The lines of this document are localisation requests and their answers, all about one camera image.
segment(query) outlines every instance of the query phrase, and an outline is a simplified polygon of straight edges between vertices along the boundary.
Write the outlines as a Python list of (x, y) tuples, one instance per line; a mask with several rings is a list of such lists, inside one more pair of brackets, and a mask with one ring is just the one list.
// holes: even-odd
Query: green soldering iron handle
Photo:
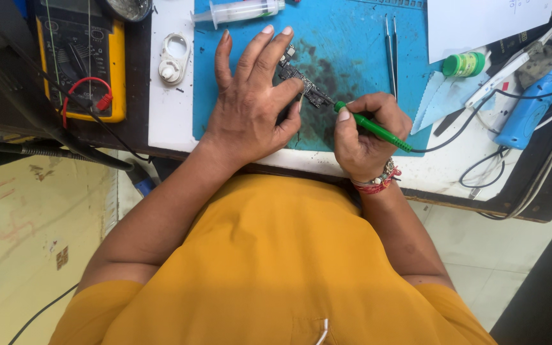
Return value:
[[(345, 107), (345, 106), (346, 106), (346, 103), (340, 101), (340, 102), (335, 104), (333, 109), (335, 110), (335, 112), (339, 112), (340, 109), (342, 107)], [(362, 116), (360, 114), (355, 114), (355, 113), (353, 113), (353, 116), (355, 118), (355, 122), (357, 122), (357, 124), (359, 126), (362, 126), (363, 128), (367, 129), (368, 131), (376, 134), (380, 139), (383, 139), (384, 141), (390, 142), (391, 144), (399, 147), (400, 149), (402, 149), (406, 152), (410, 152), (412, 150), (412, 146), (410, 146), (410, 144), (407, 144), (402, 139), (400, 139), (400, 138), (396, 137), (395, 135), (393, 135), (393, 133), (389, 132), (388, 130), (386, 130), (386, 129), (380, 127), (380, 126), (378, 126), (376, 123), (368, 120), (364, 116)]]

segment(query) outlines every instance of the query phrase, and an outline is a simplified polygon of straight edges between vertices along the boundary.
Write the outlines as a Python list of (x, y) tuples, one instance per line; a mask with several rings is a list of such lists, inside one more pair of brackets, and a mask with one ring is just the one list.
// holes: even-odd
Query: white paper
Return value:
[(548, 23), (552, 0), (430, 0), (429, 63)]

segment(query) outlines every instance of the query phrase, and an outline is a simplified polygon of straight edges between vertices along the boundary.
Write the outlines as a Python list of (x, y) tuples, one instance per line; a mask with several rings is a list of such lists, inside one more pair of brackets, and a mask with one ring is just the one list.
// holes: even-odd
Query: blue hot air gun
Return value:
[[(552, 93), (552, 70), (528, 87), (523, 96), (534, 97)], [(529, 144), (533, 130), (552, 104), (552, 96), (538, 99), (521, 99), (513, 110), (502, 133), (493, 141), (511, 149), (523, 150)]]

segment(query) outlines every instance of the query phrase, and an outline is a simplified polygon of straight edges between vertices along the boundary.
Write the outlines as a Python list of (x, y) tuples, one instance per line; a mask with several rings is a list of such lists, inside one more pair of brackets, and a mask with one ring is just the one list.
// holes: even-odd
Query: circuit board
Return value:
[(306, 78), (306, 76), (300, 72), (297, 68), (291, 65), (290, 61), (295, 54), (295, 46), (291, 44), (285, 54), (280, 58), (279, 65), (282, 67), (282, 70), (278, 74), (280, 79), (283, 81), (290, 78), (299, 78), (303, 81), (303, 92), (302, 94), (317, 108), (320, 108), (322, 104), (335, 104), (329, 96), (324, 94), (318, 87)]

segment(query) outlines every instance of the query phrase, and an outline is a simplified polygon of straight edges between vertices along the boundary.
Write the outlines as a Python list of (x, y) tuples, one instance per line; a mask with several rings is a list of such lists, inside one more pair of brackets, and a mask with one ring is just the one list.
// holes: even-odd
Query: hand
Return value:
[(276, 65), (293, 38), (291, 27), (272, 40), (273, 31), (268, 25), (253, 38), (234, 76), (229, 69), (232, 39), (228, 30), (217, 47), (219, 97), (199, 145), (208, 145), (222, 158), (220, 163), (234, 172), (282, 149), (301, 126), (299, 102), (291, 106), (287, 119), (275, 125), (280, 111), (303, 91), (303, 82), (292, 78), (272, 86)]
[(374, 122), (402, 140), (406, 140), (412, 129), (412, 120), (399, 108), (395, 97), (388, 93), (364, 95), (343, 107), (335, 124), (335, 159), (352, 179), (359, 182), (379, 177), (389, 157), (397, 150), (395, 145), (373, 134), (359, 135), (351, 112), (363, 111), (373, 113)]

